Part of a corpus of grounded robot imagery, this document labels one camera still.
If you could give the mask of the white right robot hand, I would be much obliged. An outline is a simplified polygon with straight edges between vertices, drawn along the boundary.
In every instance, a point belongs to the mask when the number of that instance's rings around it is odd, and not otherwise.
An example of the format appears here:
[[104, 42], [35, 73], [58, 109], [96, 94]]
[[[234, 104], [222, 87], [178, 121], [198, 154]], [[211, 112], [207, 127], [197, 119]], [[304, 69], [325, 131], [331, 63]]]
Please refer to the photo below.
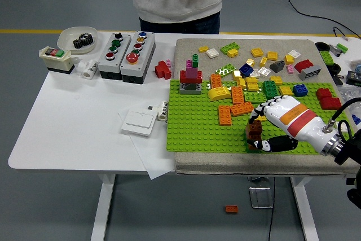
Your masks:
[[247, 143], [265, 152], [290, 151], [298, 142], [307, 142], [324, 156], [331, 154], [332, 140], [337, 140], [334, 128], [324, 132], [325, 122], [312, 110], [292, 96], [281, 95], [258, 105], [250, 114], [249, 124], [257, 117], [264, 116], [285, 134], [267, 140], [248, 139]]

